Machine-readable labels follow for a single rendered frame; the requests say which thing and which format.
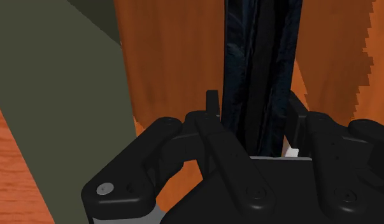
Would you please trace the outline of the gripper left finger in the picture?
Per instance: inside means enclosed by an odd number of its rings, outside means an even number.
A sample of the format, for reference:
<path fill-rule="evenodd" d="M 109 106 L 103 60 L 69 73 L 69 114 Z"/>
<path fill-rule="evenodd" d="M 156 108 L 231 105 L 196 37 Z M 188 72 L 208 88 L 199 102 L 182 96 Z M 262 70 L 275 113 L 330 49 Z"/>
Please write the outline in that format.
<path fill-rule="evenodd" d="M 141 218 L 186 161 L 196 160 L 203 178 L 218 171 L 236 209 L 245 218 L 268 218 L 276 196 L 236 136 L 220 123 L 216 90 L 206 92 L 206 109 L 181 122 L 162 117 L 122 150 L 82 188 L 91 218 Z"/>

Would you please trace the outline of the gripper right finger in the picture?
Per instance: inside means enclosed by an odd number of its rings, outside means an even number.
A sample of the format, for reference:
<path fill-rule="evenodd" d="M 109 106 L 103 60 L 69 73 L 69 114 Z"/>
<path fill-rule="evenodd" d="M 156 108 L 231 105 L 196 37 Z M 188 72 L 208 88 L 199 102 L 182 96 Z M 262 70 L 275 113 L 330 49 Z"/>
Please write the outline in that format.
<path fill-rule="evenodd" d="M 340 125 L 291 93 L 285 135 L 299 156 L 312 159 L 329 224 L 384 224 L 384 125 L 370 119 Z"/>

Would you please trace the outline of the dark blue-black object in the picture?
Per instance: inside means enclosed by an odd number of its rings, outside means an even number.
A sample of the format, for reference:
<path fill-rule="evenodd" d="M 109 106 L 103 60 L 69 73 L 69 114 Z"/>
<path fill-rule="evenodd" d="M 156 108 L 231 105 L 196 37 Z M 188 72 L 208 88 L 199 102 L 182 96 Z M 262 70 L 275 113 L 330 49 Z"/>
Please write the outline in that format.
<path fill-rule="evenodd" d="M 279 157 L 303 0 L 225 0 L 221 122 L 250 156 Z"/>

